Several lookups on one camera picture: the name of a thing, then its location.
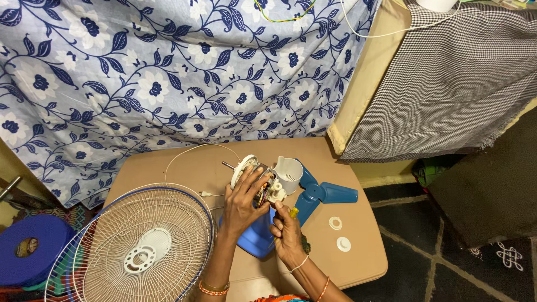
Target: hand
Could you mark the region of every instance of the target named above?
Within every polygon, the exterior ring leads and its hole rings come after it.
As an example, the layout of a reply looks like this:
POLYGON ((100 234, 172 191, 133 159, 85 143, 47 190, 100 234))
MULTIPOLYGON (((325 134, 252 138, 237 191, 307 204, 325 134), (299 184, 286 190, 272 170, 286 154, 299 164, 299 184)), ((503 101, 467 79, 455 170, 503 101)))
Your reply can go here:
POLYGON ((220 233, 235 241, 254 221, 267 213, 270 207, 270 203, 264 203, 260 208, 254 208, 252 205, 255 195, 270 178, 265 175, 254 183, 263 173, 263 168, 259 167, 253 173, 252 168, 253 166, 246 168, 233 191, 229 184, 226 186, 226 204, 220 233))
POLYGON ((281 201, 275 203, 276 215, 272 219, 270 232, 274 235, 274 244, 278 257, 289 270, 299 266, 306 259, 306 252, 302 249, 302 232, 297 218, 291 218, 289 207, 281 201))

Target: screwdriver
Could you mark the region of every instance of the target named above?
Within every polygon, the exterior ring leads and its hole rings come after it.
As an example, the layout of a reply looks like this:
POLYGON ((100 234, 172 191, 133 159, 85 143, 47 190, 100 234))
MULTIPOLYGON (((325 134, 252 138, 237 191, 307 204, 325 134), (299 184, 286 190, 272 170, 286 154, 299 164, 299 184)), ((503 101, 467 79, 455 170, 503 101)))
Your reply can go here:
MULTIPOLYGON (((295 219, 296 218, 296 215, 299 213, 299 209, 297 209, 296 207, 293 207, 290 211, 289 211, 289 216, 291 216, 291 218, 295 219)), ((272 243, 268 246, 267 249, 270 249, 272 247, 272 245, 276 242, 276 236, 274 236, 274 240, 272 241, 272 243)))

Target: metal rod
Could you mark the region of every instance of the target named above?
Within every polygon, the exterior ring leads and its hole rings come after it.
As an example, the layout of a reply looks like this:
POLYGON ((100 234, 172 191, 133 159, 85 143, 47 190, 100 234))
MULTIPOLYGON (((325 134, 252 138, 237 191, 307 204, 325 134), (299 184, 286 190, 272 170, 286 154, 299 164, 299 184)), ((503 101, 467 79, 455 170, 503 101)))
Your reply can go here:
POLYGON ((9 191, 11 191, 11 189, 15 188, 20 183, 21 180, 23 180, 23 178, 21 176, 15 177, 8 184, 8 186, 5 187, 4 190, 0 193, 0 200, 4 199, 4 197, 6 197, 8 195, 9 191))
POLYGON ((222 162, 222 165, 224 165, 224 166, 226 166, 226 167, 228 167, 228 168, 230 168, 230 169, 232 169, 232 170, 235 170, 235 167, 233 167, 232 165, 230 165, 230 164, 227 163, 227 162, 222 162))

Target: bangle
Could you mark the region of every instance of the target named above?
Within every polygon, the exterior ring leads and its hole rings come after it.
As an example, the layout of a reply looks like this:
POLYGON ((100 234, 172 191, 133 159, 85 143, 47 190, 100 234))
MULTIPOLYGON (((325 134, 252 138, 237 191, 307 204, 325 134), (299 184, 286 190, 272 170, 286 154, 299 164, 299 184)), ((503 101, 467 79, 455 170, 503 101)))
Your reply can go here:
POLYGON ((229 288, 229 282, 225 286, 214 287, 214 286, 211 286, 211 285, 207 284, 207 282, 205 282, 205 280, 201 280, 201 287, 203 287, 206 290, 210 290, 210 291, 214 291, 214 292, 220 292, 220 291, 225 291, 226 289, 229 288))
POLYGON ((204 294, 208 294, 208 295, 211 295, 211 296, 223 296, 225 294, 228 293, 229 291, 229 283, 227 285, 227 288, 223 291, 210 291, 210 290, 206 290, 203 285, 201 285, 201 282, 199 283, 199 287, 200 287, 200 291, 204 294))
POLYGON ((317 302, 321 301, 321 298, 323 297, 324 292, 326 291, 329 283, 330 283, 330 276, 328 276, 328 280, 326 280, 326 285, 324 286, 323 292, 321 293, 321 295, 317 299, 317 302))
POLYGON ((296 268, 292 269, 292 270, 289 272, 289 275, 291 275, 291 274, 292 274, 296 269, 298 269, 299 267, 303 266, 304 263, 306 262, 306 260, 307 260, 308 258, 309 258, 309 255, 306 256, 306 259, 304 259, 304 261, 302 261, 302 263, 301 263, 299 266, 297 266, 296 268))

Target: woman's right hand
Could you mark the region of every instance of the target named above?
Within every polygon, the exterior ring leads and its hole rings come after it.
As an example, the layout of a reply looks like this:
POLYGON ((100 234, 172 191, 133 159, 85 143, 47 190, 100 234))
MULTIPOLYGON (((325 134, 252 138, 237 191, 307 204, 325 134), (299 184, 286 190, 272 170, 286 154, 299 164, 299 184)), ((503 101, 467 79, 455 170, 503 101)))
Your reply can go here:
POLYGON ((302 233, 300 222, 297 218, 291 218, 289 207, 281 201, 275 203, 276 215, 270 231, 274 235, 274 244, 278 257, 284 262, 289 270, 299 266, 306 259, 306 252, 302 248, 302 233))

